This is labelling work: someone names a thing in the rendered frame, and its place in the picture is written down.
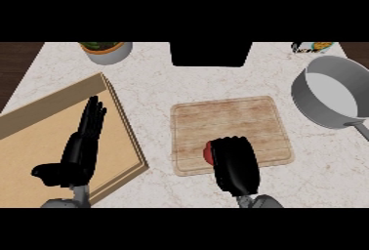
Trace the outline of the white pot with plant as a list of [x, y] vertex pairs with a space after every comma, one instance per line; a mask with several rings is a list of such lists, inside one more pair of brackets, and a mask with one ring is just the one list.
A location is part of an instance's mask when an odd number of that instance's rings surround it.
[[95, 51], [81, 46], [90, 60], [100, 65], [120, 63], [130, 55], [133, 50], [131, 42], [118, 42], [117, 45], [106, 50]]

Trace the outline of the small patterned packet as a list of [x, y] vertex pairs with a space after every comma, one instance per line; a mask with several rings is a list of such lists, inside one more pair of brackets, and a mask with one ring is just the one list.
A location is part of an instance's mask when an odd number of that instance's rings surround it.
[[291, 44], [291, 50], [294, 53], [325, 54], [334, 45], [334, 42], [294, 42]]

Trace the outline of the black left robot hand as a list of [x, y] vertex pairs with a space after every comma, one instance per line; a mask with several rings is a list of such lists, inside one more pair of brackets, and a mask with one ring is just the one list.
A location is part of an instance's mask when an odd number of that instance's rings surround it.
[[81, 115], [78, 131], [71, 135], [59, 163], [40, 164], [31, 169], [47, 187], [80, 187], [90, 183], [98, 156], [98, 140], [106, 108], [92, 96]]

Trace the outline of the red bell pepper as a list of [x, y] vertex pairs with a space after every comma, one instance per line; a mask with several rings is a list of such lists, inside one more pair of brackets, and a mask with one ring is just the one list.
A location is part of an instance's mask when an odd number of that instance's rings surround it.
[[211, 141], [207, 142], [207, 146], [204, 148], [204, 158], [208, 164], [214, 166], [214, 157], [213, 157], [213, 147], [211, 147]]

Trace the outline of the wooden cutting board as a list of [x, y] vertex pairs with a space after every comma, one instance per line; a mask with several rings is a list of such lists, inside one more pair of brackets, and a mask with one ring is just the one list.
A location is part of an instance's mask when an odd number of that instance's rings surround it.
[[224, 137], [248, 139], [260, 167], [294, 161], [291, 142], [270, 96], [176, 104], [170, 111], [170, 129], [173, 170], [180, 177], [214, 171], [204, 158], [204, 149], [208, 141]]

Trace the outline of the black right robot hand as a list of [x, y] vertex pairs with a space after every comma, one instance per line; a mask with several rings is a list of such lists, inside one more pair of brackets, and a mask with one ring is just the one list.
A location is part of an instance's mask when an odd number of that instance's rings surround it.
[[226, 137], [211, 141], [216, 183], [233, 196], [258, 192], [260, 167], [251, 143], [245, 137]]

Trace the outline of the black appliance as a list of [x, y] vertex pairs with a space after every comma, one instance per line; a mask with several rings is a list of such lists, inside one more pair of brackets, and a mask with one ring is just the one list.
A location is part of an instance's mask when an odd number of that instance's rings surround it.
[[241, 67], [247, 61], [253, 43], [171, 42], [171, 63], [176, 66]]

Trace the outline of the open tan wooden drawer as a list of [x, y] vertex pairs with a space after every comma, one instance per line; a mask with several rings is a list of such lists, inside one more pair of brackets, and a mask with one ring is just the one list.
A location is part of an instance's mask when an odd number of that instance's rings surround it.
[[114, 87], [99, 73], [0, 115], [0, 207], [33, 208], [52, 198], [72, 196], [68, 189], [46, 186], [31, 169], [61, 160], [92, 96], [103, 103], [106, 114], [90, 202], [99, 202], [149, 169]]

